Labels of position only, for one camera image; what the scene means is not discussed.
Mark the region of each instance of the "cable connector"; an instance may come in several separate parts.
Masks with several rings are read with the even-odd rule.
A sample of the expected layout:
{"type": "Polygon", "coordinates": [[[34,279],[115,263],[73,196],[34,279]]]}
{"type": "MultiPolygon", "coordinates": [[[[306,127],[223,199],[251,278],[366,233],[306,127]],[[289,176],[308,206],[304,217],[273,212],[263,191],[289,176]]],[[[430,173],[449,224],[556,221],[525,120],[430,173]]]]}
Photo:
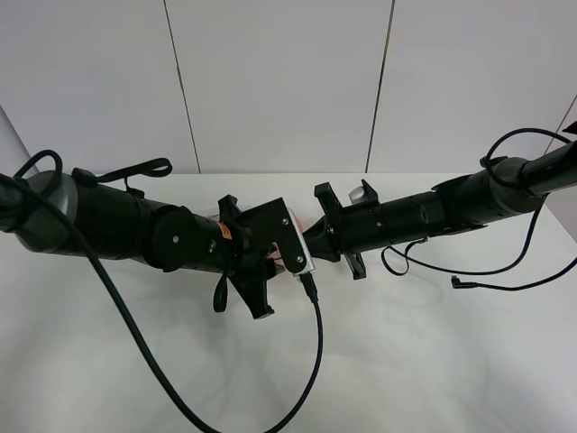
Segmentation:
{"type": "Polygon", "coordinates": [[[459,277],[457,277],[456,275],[453,275],[451,277],[451,284],[453,285],[454,289],[474,289],[475,287],[479,287],[478,282],[474,281],[461,282],[459,277]]]}
{"type": "Polygon", "coordinates": [[[305,288],[305,292],[307,293],[308,298],[313,304],[317,304],[318,296],[316,292],[316,284],[315,280],[313,279],[313,274],[311,272],[303,273],[298,276],[300,278],[300,282],[302,282],[303,287],[305,288]]]}

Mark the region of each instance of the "black cable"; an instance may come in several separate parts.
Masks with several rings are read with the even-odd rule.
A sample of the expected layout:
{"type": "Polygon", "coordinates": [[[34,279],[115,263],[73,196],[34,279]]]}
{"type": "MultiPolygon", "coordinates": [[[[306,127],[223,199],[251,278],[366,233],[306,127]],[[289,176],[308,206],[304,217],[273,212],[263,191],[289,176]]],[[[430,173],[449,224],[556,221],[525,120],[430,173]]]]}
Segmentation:
{"type": "MultiPolygon", "coordinates": [[[[76,229],[74,224],[64,215],[62,212],[58,210],[53,204],[51,204],[46,198],[44,198],[41,194],[29,189],[25,185],[21,184],[20,182],[13,180],[3,174],[0,174],[0,184],[5,185],[6,187],[14,188],[23,193],[27,198],[32,199],[38,205],[43,206],[47,211],[49,211],[54,217],[56,217],[60,223],[69,231],[72,237],[77,242],[78,246],[82,248],[84,253],[87,255],[88,260],[92,264],[94,270],[100,280],[104,283],[106,290],[110,294],[114,304],[118,308],[120,315],[122,316],[124,323],[128,327],[131,335],[133,336],[134,342],[138,346],[139,350],[146,361],[146,364],[151,368],[152,373],[159,381],[160,386],[164,389],[164,391],[169,395],[169,398],[172,402],[179,408],[180,412],[192,423],[197,427],[199,430],[203,431],[204,433],[219,433],[218,430],[211,428],[208,426],[202,419],[200,419],[188,406],[187,404],[180,398],[177,391],[173,388],[172,384],[170,383],[169,379],[166,377],[164,372],[161,370],[160,366],[154,359],[154,355],[151,352],[151,349],[146,344],[144,337],[141,334],[140,329],[134,322],[133,316],[130,313],[130,310],[126,307],[124,300],[118,289],[115,287],[114,283],[110,279],[110,276],[106,272],[104,266],[98,259],[96,252],[92,249],[86,238],[76,229]]],[[[313,372],[308,380],[307,386],[305,390],[301,394],[300,398],[297,401],[297,404],[292,408],[292,410],[279,421],[274,427],[267,430],[265,433],[277,433],[282,428],[284,428],[291,419],[297,414],[298,410],[302,407],[305,400],[307,399],[308,394],[310,393],[313,384],[315,383],[316,376],[318,375],[318,370],[321,364],[321,358],[323,353],[323,320],[321,318],[320,308],[318,307],[318,301],[313,300],[313,306],[315,308],[316,314],[316,325],[318,331],[318,346],[316,350],[316,360],[315,366],[313,368],[313,372]]]]}
{"type": "Polygon", "coordinates": [[[475,287],[482,287],[485,289],[494,289],[494,290],[505,290],[505,291],[518,291],[518,290],[525,290],[531,289],[533,287],[542,286],[543,284],[547,284],[548,282],[557,280],[560,277],[563,277],[568,271],[573,269],[577,265],[577,257],[573,259],[571,263],[569,263],[565,268],[561,271],[556,273],[555,275],[551,275],[550,277],[545,278],[544,280],[531,282],[529,284],[525,284],[523,286],[516,286],[516,287],[507,287],[507,286],[497,286],[494,284],[484,284],[482,282],[473,282],[473,281],[466,281],[461,282],[457,277],[453,276],[451,279],[451,283],[455,289],[474,289],[475,287]]]}
{"type": "Polygon", "coordinates": [[[539,214],[541,213],[541,209],[543,209],[543,207],[540,207],[538,210],[536,210],[533,213],[533,217],[531,218],[531,223],[529,224],[529,229],[527,230],[527,237],[525,238],[525,243],[523,244],[523,249],[521,250],[521,254],[519,255],[519,257],[517,259],[515,259],[515,261],[512,264],[509,264],[509,265],[505,266],[504,268],[500,268],[500,269],[497,269],[495,271],[475,271],[475,272],[473,272],[473,271],[456,271],[455,269],[445,269],[445,268],[441,268],[440,266],[434,266],[433,264],[420,262],[417,259],[409,257],[408,252],[410,251],[410,249],[413,248],[413,246],[415,246],[416,244],[422,244],[423,242],[426,241],[426,239],[420,239],[418,241],[411,242],[409,245],[407,245],[407,248],[405,248],[404,253],[402,253],[401,251],[399,251],[398,249],[396,249],[393,246],[388,246],[385,249],[383,249],[382,252],[380,253],[380,259],[382,260],[382,264],[385,266],[385,268],[387,268],[387,270],[390,273],[392,273],[393,275],[397,275],[398,277],[402,277],[403,275],[407,274],[408,268],[409,268],[409,262],[419,264],[421,266],[424,266],[428,269],[432,269],[434,271],[447,272],[447,273],[459,274],[459,275],[495,275],[497,273],[503,273],[506,271],[510,271],[515,266],[520,264],[521,261],[525,258],[525,255],[527,254],[527,251],[529,250],[529,246],[531,245],[531,239],[533,238],[533,233],[535,232],[535,226],[537,224],[537,219],[539,218],[539,214]],[[387,250],[391,250],[392,252],[400,255],[401,257],[403,257],[405,259],[405,261],[407,262],[407,269],[404,272],[397,272],[390,267],[390,265],[387,263],[387,259],[385,258],[385,253],[387,252],[387,250]]]}
{"type": "Polygon", "coordinates": [[[497,142],[495,144],[493,144],[490,147],[489,151],[487,152],[487,156],[485,156],[485,169],[487,170],[487,174],[489,174],[489,177],[491,179],[495,180],[495,182],[497,182],[502,187],[516,188],[518,186],[519,180],[517,180],[515,182],[509,182],[509,181],[501,179],[499,176],[497,176],[497,174],[495,174],[495,171],[493,170],[493,168],[490,165],[490,160],[493,156],[493,153],[497,150],[497,148],[499,146],[501,146],[503,144],[503,142],[505,142],[507,139],[511,138],[513,135],[525,134],[525,133],[547,135],[547,136],[553,137],[554,139],[559,140],[560,142],[563,142],[565,144],[571,143],[571,140],[569,140],[568,138],[565,138],[560,134],[552,133],[551,131],[547,131],[546,129],[541,129],[541,128],[521,128],[521,129],[516,129],[515,131],[511,131],[510,133],[503,135],[501,138],[499,138],[497,140],[497,142]]]}
{"type": "MultiPolygon", "coordinates": [[[[55,151],[46,150],[40,151],[31,157],[17,172],[14,174],[15,178],[21,179],[34,165],[36,165],[40,160],[49,157],[54,160],[54,172],[50,176],[49,182],[42,189],[41,195],[43,197],[48,197],[60,184],[60,179],[62,178],[62,158],[55,151]]],[[[9,218],[22,215],[24,212],[28,212],[30,209],[27,206],[19,206],[13,209],[7,209],[0,213],[0,218],[9,218]]]]}

